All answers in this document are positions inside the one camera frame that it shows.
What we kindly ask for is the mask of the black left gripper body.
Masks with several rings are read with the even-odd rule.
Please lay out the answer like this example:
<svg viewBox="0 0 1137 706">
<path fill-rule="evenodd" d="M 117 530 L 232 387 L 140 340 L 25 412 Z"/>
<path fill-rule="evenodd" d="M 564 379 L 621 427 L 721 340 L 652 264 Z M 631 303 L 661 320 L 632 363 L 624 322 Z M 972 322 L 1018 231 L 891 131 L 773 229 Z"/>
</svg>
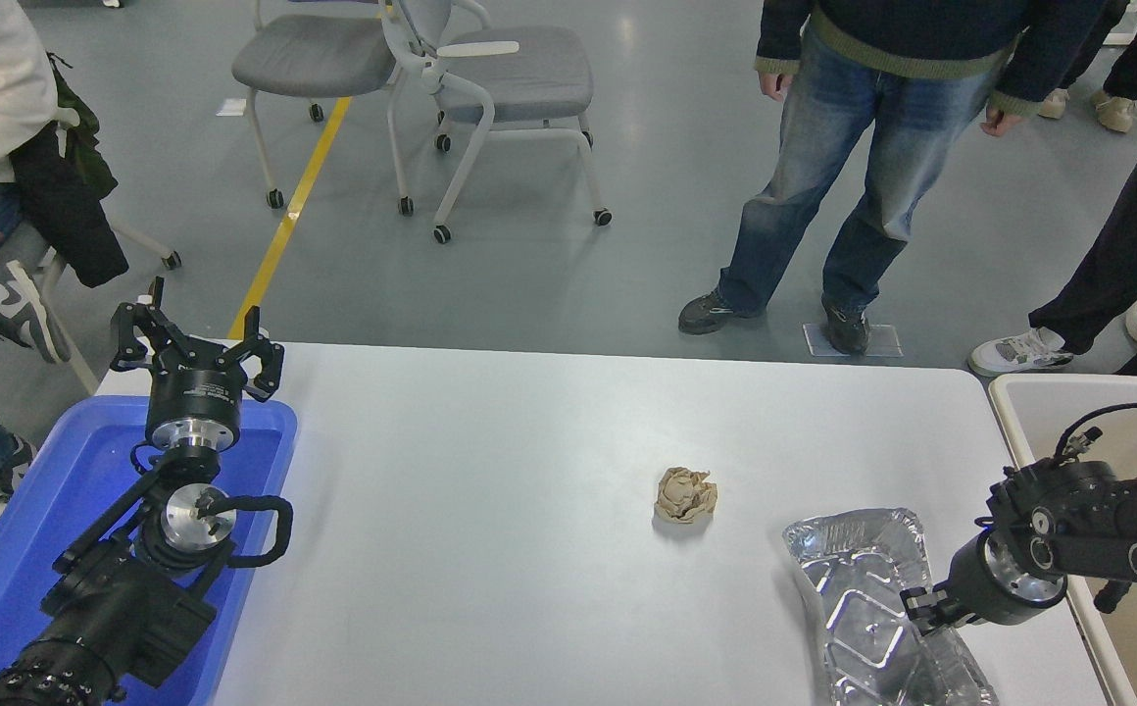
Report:
<svg viewBox="0 0 1137 706">
<path fill-rule="evenodd" d="M 166 348 L 152 358 L 152 385 L 146 427 L 180 420 L 219 422 L 240 429 L 240 401 L 247 375 L 241 366 L 215 368 L 201 354 L 191 359 Z"/>
</svg>

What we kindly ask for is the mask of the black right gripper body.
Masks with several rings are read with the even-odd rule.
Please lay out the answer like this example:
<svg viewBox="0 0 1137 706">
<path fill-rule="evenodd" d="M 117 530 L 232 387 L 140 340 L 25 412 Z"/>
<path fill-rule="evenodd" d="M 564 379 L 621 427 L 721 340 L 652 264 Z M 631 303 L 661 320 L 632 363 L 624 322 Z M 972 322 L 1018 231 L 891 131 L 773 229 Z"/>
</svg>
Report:
<svg viewBox="0 0 1137 706">
<path fill-rule="evenodd" d="M 1001 532 L 982 532 L 954 555 L 941 590 L 954 603 L 946 611 L 954 626 L 1016 626 L 1062 603 L 1064 578 L 1026 572 Z"/>
</svg>

